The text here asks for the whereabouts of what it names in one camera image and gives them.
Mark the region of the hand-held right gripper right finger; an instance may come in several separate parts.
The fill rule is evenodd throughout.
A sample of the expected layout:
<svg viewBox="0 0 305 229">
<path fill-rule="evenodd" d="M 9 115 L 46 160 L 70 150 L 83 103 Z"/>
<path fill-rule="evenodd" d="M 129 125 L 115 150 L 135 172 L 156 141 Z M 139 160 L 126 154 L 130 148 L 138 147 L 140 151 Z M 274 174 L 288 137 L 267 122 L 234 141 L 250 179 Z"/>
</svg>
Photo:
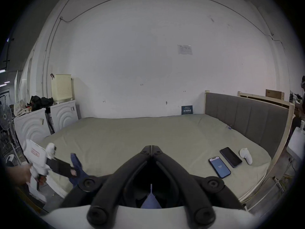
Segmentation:
<svg viewBox="0 0 305 229">
<path fill-rule="evenodd" d="M 163 173 L 161 178 L 169 180 L 165 207 L 184 206 L 189 224 L 214 224 L 217 216 L 213 206 L 245 212 L 238 198 L 219 177 L 191 175 L 155 145 L 152 146 L 152 160 Z"/>
</svg>

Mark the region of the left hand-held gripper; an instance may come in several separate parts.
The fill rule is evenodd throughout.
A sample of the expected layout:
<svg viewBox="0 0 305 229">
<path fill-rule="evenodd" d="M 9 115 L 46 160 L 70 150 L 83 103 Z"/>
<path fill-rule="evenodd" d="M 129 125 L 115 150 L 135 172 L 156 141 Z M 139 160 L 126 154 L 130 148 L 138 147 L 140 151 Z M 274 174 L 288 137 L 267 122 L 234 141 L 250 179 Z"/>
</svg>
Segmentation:
<svg viewBox="0 0 305 229">
<path fill-rule="evenodd" d="M 39 191 L 39 179 L 41 176 L 46 177 L 48 172 L 52 170 L 66 178 L 78 177 L 78 171 L 69 163 L 56 159 L 55 144 L 49 143 L 44 149 L 34 141 L 27 139 L 24 142 L 23 154 L 31 164 L 30 180 L 26 182 L 29 193 L 37 200 L 44 203 L 47 202 L 45 195 Z"/>
</svg>

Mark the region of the person's left hand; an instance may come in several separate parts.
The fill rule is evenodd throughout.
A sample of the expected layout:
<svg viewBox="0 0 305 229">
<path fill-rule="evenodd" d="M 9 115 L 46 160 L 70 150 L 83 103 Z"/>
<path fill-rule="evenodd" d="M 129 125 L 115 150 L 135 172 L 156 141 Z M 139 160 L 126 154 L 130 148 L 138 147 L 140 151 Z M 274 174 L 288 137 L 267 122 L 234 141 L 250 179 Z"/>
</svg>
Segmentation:
<svg viewBox="0 0 305 229">
<path fill-rule="evenodd" d="M 9 175 L 10 179 L 13 181 L 14 184 L 17 186 L 21 186 L 31 181 L 31 169 L 32 164 L 26 164 L 21 166 L 13 166 L 8 167 L 6 166 L 6 172 Z"/>
</svg>

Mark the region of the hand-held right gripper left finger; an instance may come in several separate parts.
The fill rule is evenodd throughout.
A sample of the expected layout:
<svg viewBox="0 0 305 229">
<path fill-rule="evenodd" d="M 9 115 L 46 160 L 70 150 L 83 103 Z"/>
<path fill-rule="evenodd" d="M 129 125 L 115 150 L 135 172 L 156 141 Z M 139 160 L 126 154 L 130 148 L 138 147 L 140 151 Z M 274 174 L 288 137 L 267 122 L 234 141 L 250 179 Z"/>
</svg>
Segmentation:
<svg viewBox="0 0 305 229">
<path fill-rule="evenodd" d="M 151 193 L 151 182 L 140 180 L 151 155 L 152 146 L 145 146 L 113 174 L 82 178 L 64 198 L 61 208 L 89 205 L 89 224 L 112 224 L 118 205 L 140 208 Z"/>
</svg>

